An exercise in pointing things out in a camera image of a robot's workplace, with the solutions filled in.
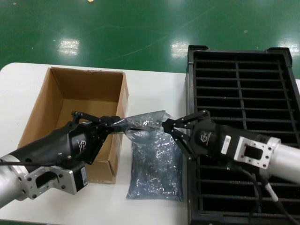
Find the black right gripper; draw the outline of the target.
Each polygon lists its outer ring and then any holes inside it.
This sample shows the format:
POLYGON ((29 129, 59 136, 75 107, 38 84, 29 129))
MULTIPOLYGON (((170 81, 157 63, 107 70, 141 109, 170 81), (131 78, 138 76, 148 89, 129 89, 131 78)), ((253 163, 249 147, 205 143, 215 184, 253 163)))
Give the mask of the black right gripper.
POLYGON ((227 154, 227 125, 211 121, 207 110, 176 120, 167 119, 163 122, 163 129, 171 131, 171 136, 189 161, 195 161, 198 155, 223 157, 227 154), (175 128, 193 130, 188 136, 175 128))

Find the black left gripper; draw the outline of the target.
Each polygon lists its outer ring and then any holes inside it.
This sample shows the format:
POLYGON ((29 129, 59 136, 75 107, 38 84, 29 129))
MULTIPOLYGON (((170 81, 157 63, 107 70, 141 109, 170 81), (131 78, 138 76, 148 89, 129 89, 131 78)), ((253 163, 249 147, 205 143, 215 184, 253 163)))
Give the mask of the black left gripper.
POLYGON ((17 158, 0 161, 0 165, 70 166, 74 162, 93 164, 106 138, 114 132, 111 127, 119 116, 96 117, 72 111, 71 122, 64 127, 10 153, 17 158))

